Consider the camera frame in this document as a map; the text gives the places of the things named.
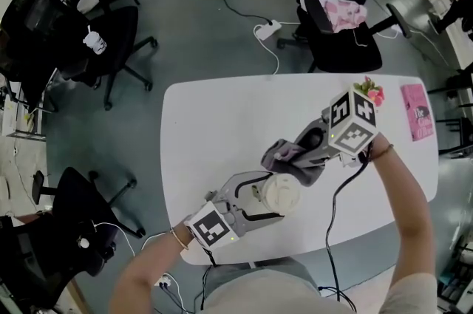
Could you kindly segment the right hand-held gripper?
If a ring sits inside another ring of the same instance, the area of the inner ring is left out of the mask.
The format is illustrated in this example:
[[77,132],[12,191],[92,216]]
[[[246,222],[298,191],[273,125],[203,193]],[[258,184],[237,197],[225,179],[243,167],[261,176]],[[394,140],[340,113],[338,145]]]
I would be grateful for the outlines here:
[[308,151],[307,167],[325,165],[332,159],[358,167],[365,162],[368,145],[377,133],[374,103],[347,89],[330,101],[320,118],[309,123],[295,144]]

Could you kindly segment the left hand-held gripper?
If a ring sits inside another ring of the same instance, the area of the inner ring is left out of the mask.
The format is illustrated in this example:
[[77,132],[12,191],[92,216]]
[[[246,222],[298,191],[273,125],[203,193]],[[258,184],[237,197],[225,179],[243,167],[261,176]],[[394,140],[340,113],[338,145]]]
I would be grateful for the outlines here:
[[224,247],[249,231],[285,218],[276,213],[250,215],[240,209],[260,203],[259,189],[272,175],[267,171],[235,174],[221,190],[209,191],[198,201],[198,206],[184,219],[184,224],[204,250]]

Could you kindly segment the grey cloth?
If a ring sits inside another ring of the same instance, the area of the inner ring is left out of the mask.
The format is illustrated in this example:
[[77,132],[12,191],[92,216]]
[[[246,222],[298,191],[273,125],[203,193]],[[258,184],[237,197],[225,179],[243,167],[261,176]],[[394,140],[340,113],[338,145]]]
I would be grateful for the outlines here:
[[304,187],[312,186],[325,169],[325,161],[306,156],[308,150],[284,139],[277,140],[262,156],[261,165],[277,174],[289,174]]

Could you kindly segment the white paper cup with lid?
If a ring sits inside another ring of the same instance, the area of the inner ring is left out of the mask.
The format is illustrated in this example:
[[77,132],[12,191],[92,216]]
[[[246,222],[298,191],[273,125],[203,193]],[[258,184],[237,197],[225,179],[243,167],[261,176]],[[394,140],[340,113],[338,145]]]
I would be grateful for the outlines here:
[[301,185],[291,174],[273,174],[252,189],[261,208],[280,216],[293,212],[301,196]]

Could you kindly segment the person's left forearm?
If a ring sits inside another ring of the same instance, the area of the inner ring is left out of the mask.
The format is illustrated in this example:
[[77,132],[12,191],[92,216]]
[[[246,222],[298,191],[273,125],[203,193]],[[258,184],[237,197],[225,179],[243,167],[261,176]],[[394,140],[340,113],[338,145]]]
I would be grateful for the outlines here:
[[152,289],[193,240],[183,222],[159,236],[126,266],[115,285],[109,314],[152,314]]

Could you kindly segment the person's right forearm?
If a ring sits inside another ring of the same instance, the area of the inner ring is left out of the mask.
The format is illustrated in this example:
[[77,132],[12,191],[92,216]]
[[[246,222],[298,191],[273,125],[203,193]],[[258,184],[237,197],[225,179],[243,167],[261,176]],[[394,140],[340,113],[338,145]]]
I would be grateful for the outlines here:
[[416,273],[435,277],[435,235],[422,188],[382,134],[374,139],[372,162],[384,184],[400,236],[398,260],[389,288]]

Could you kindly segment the pink potted flowers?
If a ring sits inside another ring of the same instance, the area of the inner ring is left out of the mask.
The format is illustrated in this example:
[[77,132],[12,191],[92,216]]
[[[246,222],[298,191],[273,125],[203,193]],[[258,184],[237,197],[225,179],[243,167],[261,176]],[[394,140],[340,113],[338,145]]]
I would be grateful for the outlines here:
[[354,83],[353,88],[357,92],[367,96],[376,107],[380,107],[385,100],[383,87],[377,85],[375,81],[368,76],[364,77],[363,82]]

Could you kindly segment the person's beige shirt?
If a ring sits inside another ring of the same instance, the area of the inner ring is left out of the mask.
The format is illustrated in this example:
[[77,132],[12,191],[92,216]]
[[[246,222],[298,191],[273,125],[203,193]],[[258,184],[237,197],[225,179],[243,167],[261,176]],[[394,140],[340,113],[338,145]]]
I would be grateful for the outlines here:
[[[202,314],[356,314],[316,292],[308,281],[276,270],[258,270],[218,287]],[[388,290],[378,314],[437,314],[435,277],[416,273]]]

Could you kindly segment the pink book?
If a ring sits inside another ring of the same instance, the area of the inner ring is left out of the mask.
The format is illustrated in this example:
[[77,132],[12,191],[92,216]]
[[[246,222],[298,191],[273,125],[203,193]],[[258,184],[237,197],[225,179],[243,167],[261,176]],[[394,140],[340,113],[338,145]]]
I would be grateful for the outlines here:
[[409,130],[414,142],[433,135],[431,111],[421,83],[401,86]]

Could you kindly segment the pink patterned garment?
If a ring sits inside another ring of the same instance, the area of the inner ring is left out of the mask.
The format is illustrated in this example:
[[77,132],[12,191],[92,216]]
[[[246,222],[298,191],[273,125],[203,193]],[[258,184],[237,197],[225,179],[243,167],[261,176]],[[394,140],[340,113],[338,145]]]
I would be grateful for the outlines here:
[[350,0],[299,0],[309,20],[326,34],[354,30],[365,22],[367,9]]

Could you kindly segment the dark dining chair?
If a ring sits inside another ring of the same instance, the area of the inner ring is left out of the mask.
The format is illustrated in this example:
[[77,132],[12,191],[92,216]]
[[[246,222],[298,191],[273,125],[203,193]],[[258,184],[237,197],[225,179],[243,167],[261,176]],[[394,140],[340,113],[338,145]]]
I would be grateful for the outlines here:
[[448,132],[457,134],[459,143],[457,146],[440,149],[440,156],[447,156],[451,159],[462,159],[473,157],[473,70],[458,69],[457,74],[446,79],[442,87],[430,89],[427,93],[435,95],[445,93],[447,99],[458,98],[459,91],[470,91],[472,98],[468,103],[461,103],[456,106],[457,109],[471,109],[471,117],[453,117],[436,119],[435,122],[443,124]]

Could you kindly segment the white plastic drink with straw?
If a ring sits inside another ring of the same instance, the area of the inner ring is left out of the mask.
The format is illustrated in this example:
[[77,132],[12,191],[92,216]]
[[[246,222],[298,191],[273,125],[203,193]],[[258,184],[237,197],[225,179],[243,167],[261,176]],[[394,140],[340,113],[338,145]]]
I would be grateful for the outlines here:
[[96,55],[101,55],[107,48],[107,43],[104,39],[99,35],[99,33],[92,31],[89,25],[87,26],[87,34],[83,39],[83,43]]

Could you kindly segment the metal rack with clutter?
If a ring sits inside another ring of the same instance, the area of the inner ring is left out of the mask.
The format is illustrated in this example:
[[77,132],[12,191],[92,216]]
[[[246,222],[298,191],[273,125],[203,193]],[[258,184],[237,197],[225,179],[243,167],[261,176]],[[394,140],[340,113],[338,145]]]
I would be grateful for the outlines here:
[[10,86],[18,102],[6,94],[3,109],[0,110],[0,135],[45,142],[47,137],[42,130],[43,112],[35,109],[29,113],[27,106],[20,103],[20,100],[26,100],[21,84],[12,82]]

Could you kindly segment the black mesh office chair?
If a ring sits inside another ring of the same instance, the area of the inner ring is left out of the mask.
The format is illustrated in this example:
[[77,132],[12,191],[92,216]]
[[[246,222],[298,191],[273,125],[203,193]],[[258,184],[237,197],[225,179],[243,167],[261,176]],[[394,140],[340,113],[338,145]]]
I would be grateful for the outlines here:
[[10,37],[0,28],[0,75],[3,75],[11,101],[24,105],[31,114],[35,110],[57,112],[47,106],[44,95],[55,74],[55,62],[47,49],[23,38]]

